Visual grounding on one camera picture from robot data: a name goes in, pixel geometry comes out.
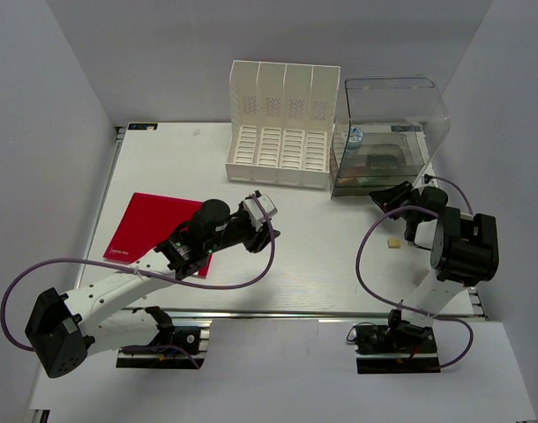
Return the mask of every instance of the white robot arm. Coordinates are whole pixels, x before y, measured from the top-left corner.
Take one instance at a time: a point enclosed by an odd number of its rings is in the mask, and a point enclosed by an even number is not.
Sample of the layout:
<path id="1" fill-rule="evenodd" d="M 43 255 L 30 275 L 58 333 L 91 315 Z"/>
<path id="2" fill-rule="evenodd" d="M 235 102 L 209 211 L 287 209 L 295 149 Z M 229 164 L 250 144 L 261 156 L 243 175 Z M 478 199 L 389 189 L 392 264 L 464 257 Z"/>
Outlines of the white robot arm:
<path id="1" fill-rule="evenodd" d="M 421 192 L 409 182 L 371 192 L 370 196 L 389 217 L 406 221 L 404 238 L 410 245 L 430 250 L 431 270 L 415 291 L 391 310 L 387 325 L 355 328 L 352 342 L 360 355 L 358 370 L 439 371 L 433 319 L 455 295 L 494 277 L 499 261 L 496 220 L 484 214 L 462 214 L 447 206 L 447 194 L 441 189 L 426 187 Z M 423 232 L 430 234 L 428 241 Z M 409 359 L 417 353 L 425 360 Z"/>
<path id="2" fill-rule="evenodd" d="M 41 293 L 26 336 L 48 376 L 66 375 L 86 357 L 102 351 L 127 345 L 169 345 L 175 328 L 165 312 L 158 307 L 123 308 L 202 269 L 216 251 L 240 243 L 252 253 L 261 251 L 271 242 L 263 212 L 271 218 L 277 209 L 258 191 L 231 215 L 227 204 L 208 200 L 191 220 L 132 263 L 133 273 L 117 272 L 62 294 L 54 288 Z M 274 237 L 279 234 L 273 231 Z"/>

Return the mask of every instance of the clear acrylic box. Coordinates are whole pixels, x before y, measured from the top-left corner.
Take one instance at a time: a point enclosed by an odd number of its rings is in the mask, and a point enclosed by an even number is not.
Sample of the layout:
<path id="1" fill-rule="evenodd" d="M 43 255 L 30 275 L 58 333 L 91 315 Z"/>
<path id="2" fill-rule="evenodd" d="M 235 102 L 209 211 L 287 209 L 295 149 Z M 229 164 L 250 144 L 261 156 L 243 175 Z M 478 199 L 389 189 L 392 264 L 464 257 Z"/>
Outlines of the clear acrylic box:
<path id="1" fill-rule="evenodd" d="M 347 78 L 338 93 L 330 145 L 332 197 L 365 196 L 414 183 L 449 131 L 433 79 Z"/>

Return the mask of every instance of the gray wall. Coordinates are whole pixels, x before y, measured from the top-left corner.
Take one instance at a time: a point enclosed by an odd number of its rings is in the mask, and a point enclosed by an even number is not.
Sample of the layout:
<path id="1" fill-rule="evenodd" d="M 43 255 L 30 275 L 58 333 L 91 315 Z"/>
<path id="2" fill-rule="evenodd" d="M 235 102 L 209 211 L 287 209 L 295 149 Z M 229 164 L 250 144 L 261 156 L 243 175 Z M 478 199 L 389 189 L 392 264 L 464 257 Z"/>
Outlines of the gray wall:
<path id="1" fill-rule="evenodd" d="M 482 301 L 504 322 L 538 417 L 538 0 L 492 4 L 444 98 L 452 128 L 437 170 L 497 217 L 500 267 Z"/>
<path id="2" fill-rule="evenodd" d="M 491 0 L 48 0 L 116 124 L 227 121 L 233 59 L 449 82 Z"/>
<path id="3" fill-rule="evenodd" d="M 0 300 L 30 264 L 78 256 L 113 149 L 114 129 L 43 0 L 0 0 Z M 11 297 L 23 341 L 37 294 L 72 286 L 54 266 Z M 0 330 L 0 423 L 22 421 L 39 367 Z"/>

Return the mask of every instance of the purple cable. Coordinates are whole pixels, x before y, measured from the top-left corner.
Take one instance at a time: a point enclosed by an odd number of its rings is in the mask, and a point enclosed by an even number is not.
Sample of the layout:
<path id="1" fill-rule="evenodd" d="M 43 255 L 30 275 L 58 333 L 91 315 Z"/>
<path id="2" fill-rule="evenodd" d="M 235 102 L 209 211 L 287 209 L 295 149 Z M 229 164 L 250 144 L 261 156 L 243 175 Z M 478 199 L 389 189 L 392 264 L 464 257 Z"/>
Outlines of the purple cable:
<path id="1" fill-rule="evenodd" d="M 167 282 L 170 282 L 174 285 L 182 285 L 182 286 L 188 286 L 189 288 L 198 288 L 198 289 L 212 289 L 212 290 L 230 290 L 230 289 L 239 289 L 239 288 L 245 288 L 246 286 L 250 286 L 261 280 L 267 272 L 271 269 L 271 266 L 273 265 L 273 260 L 275 258 L 275 231 L 273 230 L 273 225 L 271 223 L 271 218 L 259 202 L 259 200 L 255 196 L 251 196 L 253 201 L 258 205 L 259 210 L 263 214 L 263 217 L 265 218 L 265 222 L 267 222 L 267 227 L 269 228 L 269 237 L 271 238 L 271 254 L 269 255 L 269 261 L 267 262 L 267 266 L 263 269 L 261 273 L 254 279 L 244 282 L 242 284 L 238 285 L 226 285 L 226 286 L 216 286 L 216 285 L 202 285 L 202 284 L 195 284 L 193 282 L 187 282 L 183 280 L 178 280 L 175 278 L 170 278 L 169 276 L 161 275 L 159 273 L 154 273 L 152 271 L 143 271 L 138 270 L 138 273 L 142 276 L 146 276 L 149 278 L 156 278 L 165 280 Z M 78 264 L 86 264 L 89 266 L 97 266 L 97 267 L 104 267 L 106 269 L 112 269 L 113 271 L 119 271 L 121 273 L 134 273 L 134 269 L 128 266 L 122 266 L 120 264 L 113 264 L 113 263 L 104 263 L 104 262 L 97 262 L 95 260 L 88 260 L 85 258 L 73 258 L 73 257 L 61 257 L 61 258 L 52 258 L 49 260 L 45 260 L 43 262 L 39 262 L 37 264 L 33 264 L 32 266 L 28 267 L 26 270 L 22 271 L 6 288 L 6 291 L 4 292 L 3 299 L 1 301 L 1 308 L 0 308 L 0 322 L 1 322 L 1 328 L 3 329 L 3 334 L 6 336 L 6 338 L 13 344 L 14 346 L 20 348 L 21 350 L 33 352 L 34 349 L 31 346 L 22 344 L 19 342 L 10 332 L 8 329 L 8 323 L 6 322 L 6 306 L 8 305 L 8 299 L 11 296 L 12 290 L 14 287 L 26 276 L 27 274 L 35 271 L 36 269 L 40 269 L 43 266 L 47 266 L 49 264 L 56 264 L 56 263 L 78 263 Z"/>
<path id="2" fill-rule="evenodd" d="M 155 350 L 155 349 L 158 349 L 158 350 L 167 350 L 167 349 L 169 349 L 169 350 L 177 350 L 178 352 L 183 354 L 187 359 L 189 359 L 194 367 L 196 367 L 197 369 L 200 368 L 197 361 L 192 357 L 192 355 L 190 355 L 188 352 L 186 352 L 183 348 L 180 348 L 180 347 L 175 346 L 175 345 L 130 345 L 130 346 L 123 346 L 121 348 L 121 350 L 126 351 L 128 353 L 130 351 L 133 351 L 133 352 L 136 352 L 136 351 L 149 351 L 149 350 Z"/>
<path id="3" fill-rule="evenodd" d="M 463 189 L 461 189 L 457 183 L 447 178 L 442 178 L 441 176 L 434 176 L 432 174 L 428 174 L 425 176 L 429 177 L 430 179 L 437 179 L 438 181 L 445 182 L 451 185 L 452 187 L 454 187 L 461 194 L 461 196 L 463 197 L 463 200 L 465 200 L 465 204 L 467 205 L 467 208 L 469 209 L 469 214 L 473 216 L 473 207 L 471 207 L 471 203 L 469 203 L 469 199 L 465 195 L 465 192 L 463 192 Z"/>
<path id="4" fill-rule="evenodd" d="M 382 301 L 383 303 L 388 304 L 389 306 L 393 306 L 393 307 L 396 307 L 396 308 L 403 308 L 403 309 L 408 310 L 408 311 L 414 311 L 415 313 L 419 313 L 421 315 L 431 316 L 433 319 L 436 319 L 436 320 L 439 320 L 439 321 L 457 322 L 457 323 L 460 323 L 460 324 L 462 324 L 463 326 L 465 326 L 467 328 L 467 330 L 469 331 L 469 341 L 467 342 L 467 346 L 465 347 L 463 352 L 461 352 L 461 354 L 459 354 L 453 360 L 450 360 L 450 361 L 448 361 L 448 362 L 446 362 L 444 364 L 441 364 L 439 366 L 430 368 L 431 370 L 439 370 L 439 369 L 442 369 L 442 368 L 452 366 L 453 364 L 457 363 L 459 360 L 461 360 L 463 357 L 465 357 L 467 355 L 467 353 L 471 349 L 471 346 L 473 345 L 473 339 L 474 339 L 473 328 L 471 328 L 471 325 L 469 323 L 465 322 L 464 320 L 461 320 L 461 319 L 456 319 L 454 317 L 442 317 L 442 316 L 438 316 L 438 315 L 432 315 L 431 313 L 428 313 L 427 311 L 424 311 L 424 310 L 420 310 L 419 308 L 409 307 L 409 306 L 406 306 L 404 304 L 401 304 L 400 302 L 394 302 L 394 301 L 387 300 L 385 297 L 381 297 L 377 293 L 374 293 L 373 291 L 370 290 L 370 288 L 363 281 L 363 278 L 361 276 L 361 271 L 359 270 L 359 266 L 360 266 L 360 263 L 361 263 L 361 256 L 362 256 L 362 253 L 363 253 L 363 248 L 365 247 L 365 244 L 367 244 L 367 241 L 371 237 L 371 234 L 373 233 L 373 231 L 375 229 L 377 229 L 377 227 L 381 223 L 383 223 L 384 220 L 390 218 L 392 215 L 399 214 L 401 212 L 410 212 L 410 211 L 411 212 L 418 212 L 419 211 L 419 212 L 422 212 L 422 213 L 426 213 L 426 214 L 429 214 L 430 216 L 437 219 L 437 213 L 435 213 L 434 211 L 428 210 L 428 209 L 424 209 L 422 207 L 418 207 L 416 205 L 405 205 L 405 206 L 399 207 L 398 209 L 394 209 L 392 211 L 389 211 L 389 212 L 385 213 L 383 216 L 381 216 L 379 219 L 377 219 L 375 221 L 375 223 L 373 223 L 373 225 L 371 225 L 371 227 L 369 228 L 369 230 L 367 231 L 365 236 L 363 236 L 363 239 L 361 241 L 361 245 L 359 246 L 359 249 L 357 250 L 357 257 L 355 258 L 355 274 L 357 275 L 357 280 L 359 280 L 359 283 L 362 286 L 362 288 L 365 290 L 365 292 L 367 292 L 371 297 L 373 297 L 373 298 L 375 298 L 375 299 L 377 299 L 379 301 Z"/>

